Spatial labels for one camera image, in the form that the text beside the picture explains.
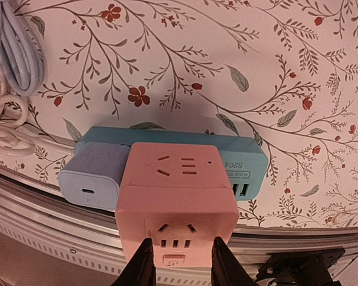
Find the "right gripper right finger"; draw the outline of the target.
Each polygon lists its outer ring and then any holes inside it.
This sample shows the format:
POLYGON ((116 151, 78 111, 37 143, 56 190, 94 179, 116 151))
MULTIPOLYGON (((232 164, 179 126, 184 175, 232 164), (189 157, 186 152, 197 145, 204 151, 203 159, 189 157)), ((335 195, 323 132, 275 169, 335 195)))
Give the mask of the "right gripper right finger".
POLYGON ((212 286, 257 286, 221 237, 212 246, 212 286))

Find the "teal power strip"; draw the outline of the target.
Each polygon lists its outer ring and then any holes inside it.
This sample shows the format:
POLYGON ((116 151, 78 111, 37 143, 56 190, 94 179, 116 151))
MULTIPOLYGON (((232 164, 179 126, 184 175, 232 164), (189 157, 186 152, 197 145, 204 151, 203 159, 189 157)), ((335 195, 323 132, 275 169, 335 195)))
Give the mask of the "teal power strip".
POLYGON ((253 138, 153 130, 144 123, 131 128, 93 126, 76 143, 74 153, 89 142, 128 146, 135 142, 213 145, 220 152, 237 201, 248 201, 258 195, 269 164, 253 138))

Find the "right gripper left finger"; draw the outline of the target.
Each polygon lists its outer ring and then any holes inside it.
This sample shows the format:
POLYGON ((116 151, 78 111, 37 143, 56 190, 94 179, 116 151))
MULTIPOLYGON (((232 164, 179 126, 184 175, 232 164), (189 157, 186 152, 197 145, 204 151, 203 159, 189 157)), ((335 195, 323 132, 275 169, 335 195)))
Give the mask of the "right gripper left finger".
POLYGON ((112 286, 154 286, 153 242, 145 238, 112 286))

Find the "small blue charger plug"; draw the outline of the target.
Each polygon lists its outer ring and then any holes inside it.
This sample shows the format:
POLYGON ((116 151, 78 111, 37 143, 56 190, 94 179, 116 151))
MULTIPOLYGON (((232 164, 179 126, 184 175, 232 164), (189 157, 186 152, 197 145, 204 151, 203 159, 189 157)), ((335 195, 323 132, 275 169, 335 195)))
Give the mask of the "small blue charger plug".
POLYGON ((130 147, 87 143, 58 174, 63 197, 70 203, 114 211, 130 147))

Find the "pink cube socket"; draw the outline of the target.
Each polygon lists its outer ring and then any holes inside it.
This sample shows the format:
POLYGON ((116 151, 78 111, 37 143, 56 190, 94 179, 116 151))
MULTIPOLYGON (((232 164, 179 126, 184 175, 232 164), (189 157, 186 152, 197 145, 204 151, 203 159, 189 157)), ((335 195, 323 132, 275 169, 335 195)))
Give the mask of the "pink cube socket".
POLYGON ((131 146, 115 211, 127 260, 150 238, 157 267, 209 267, 214 239, 227 242, 238 218, 232 185, 215 146, 131 146))

